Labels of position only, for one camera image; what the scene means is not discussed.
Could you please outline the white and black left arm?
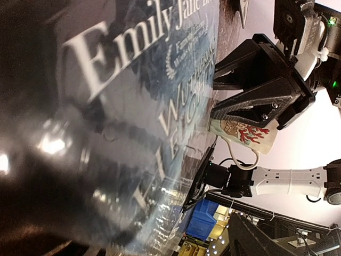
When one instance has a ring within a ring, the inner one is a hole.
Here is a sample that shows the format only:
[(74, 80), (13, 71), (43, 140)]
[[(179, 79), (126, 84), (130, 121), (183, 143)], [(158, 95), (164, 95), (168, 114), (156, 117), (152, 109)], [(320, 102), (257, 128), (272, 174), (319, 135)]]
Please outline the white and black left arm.
[(263, 167), (231, 165), (226, 168), (208, 162), (204, 168), (204, 182), (213, 186), (206, 195), (208, 200), (250, 213), (268, 221), (277, 220), (286, 229), (296, 233), (301, 230), (326, 232), (321, 240), (309, 244), (309, 238), (299, 236), (271, 240), (258, 227), (253, 227), (244, 217), (233, 214), (230, 220), (231, 255), (340, 255), (340, 228), (324, 228), (299, 221), (270, 210), (244, 206), (238, 199), (259, 195), (304, 195), (317, 197), (331, 205), (340, 204), (340, 160), (326, 166), (307, 170), (271, 170)]

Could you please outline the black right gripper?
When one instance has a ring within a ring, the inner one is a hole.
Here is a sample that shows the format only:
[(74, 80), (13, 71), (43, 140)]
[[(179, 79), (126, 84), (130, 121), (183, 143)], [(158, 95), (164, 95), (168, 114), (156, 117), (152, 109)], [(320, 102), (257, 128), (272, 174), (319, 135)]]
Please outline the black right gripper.
[(254, 34), (216, 64), (213, 89), (244, 92), (211, 110), (211, 119), (283, 130), (315, 102), (315, 95), (287, 57), (264, 34)]

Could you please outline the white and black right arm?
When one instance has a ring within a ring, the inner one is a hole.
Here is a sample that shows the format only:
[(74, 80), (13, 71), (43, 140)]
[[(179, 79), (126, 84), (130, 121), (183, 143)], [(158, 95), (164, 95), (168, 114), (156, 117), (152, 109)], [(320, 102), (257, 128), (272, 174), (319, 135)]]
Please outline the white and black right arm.
[(215, 90), (236, 90), (212, 119), (282, 130), (326, 89), (340, 107), (340, 13), (315, 1), (276, 1), (272, 42), (264, 34), (243, 41), (215, 66)]

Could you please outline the dark blue Wuthering Heights book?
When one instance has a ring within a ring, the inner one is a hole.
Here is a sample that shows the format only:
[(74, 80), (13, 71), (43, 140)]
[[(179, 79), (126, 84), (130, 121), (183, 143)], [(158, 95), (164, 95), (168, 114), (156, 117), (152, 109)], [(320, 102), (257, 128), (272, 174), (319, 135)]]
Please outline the dark blue Wuthering Heights book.
[(1, 1), (1, 255), (165, 255), (212, 152), (219, 1)]

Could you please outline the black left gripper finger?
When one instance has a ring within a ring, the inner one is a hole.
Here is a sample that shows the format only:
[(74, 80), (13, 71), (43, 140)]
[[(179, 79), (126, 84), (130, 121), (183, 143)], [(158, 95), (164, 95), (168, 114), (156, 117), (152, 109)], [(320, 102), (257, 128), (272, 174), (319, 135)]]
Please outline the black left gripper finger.
[(295, 255), (263, 233), (240, 214), (232, 213), (229, 219), (231, 255), (289, 256)]

